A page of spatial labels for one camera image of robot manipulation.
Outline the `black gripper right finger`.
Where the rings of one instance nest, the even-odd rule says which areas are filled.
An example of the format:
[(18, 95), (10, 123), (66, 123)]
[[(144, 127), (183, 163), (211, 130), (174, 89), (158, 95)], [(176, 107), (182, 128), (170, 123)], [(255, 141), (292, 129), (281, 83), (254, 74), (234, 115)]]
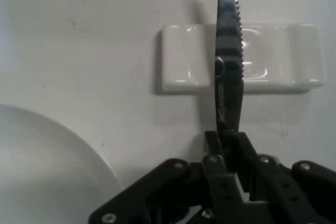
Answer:
[(335, 172), (314, 162), (287, 168), (257, 154), (245, 133), (228, 136), (230, 167), (252, 202), (269, 205), (284, 223), (335, 223)]

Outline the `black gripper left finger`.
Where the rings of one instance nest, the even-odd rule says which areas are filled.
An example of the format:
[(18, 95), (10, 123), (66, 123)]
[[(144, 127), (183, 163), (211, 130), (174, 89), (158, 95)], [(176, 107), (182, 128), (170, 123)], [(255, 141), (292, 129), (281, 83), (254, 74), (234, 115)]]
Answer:
[(199, 162), (168, 159), (95, 210), (89, 223), (176, 223), (193, 206), (192, 223), (245, 223), (244, 204), (230, 172), (238, 135), (205, 133)]

